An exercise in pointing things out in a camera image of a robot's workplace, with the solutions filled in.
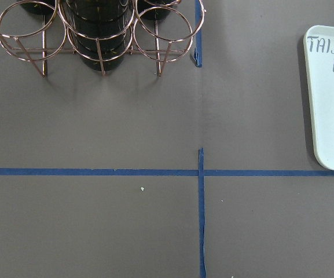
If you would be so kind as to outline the dark green wine bottle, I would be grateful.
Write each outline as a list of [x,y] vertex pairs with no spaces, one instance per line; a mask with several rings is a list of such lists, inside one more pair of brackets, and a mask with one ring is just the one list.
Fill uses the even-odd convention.
[[133,15],[130,1],[62,1],[61,6],[82,61],[96,71],[117,68]]

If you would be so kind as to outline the cream bear tray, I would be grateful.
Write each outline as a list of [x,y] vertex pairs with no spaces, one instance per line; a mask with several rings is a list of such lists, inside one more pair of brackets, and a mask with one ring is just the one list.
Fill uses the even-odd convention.
[[303,44],[314,155],[334,170],[334,27],[310,27]]

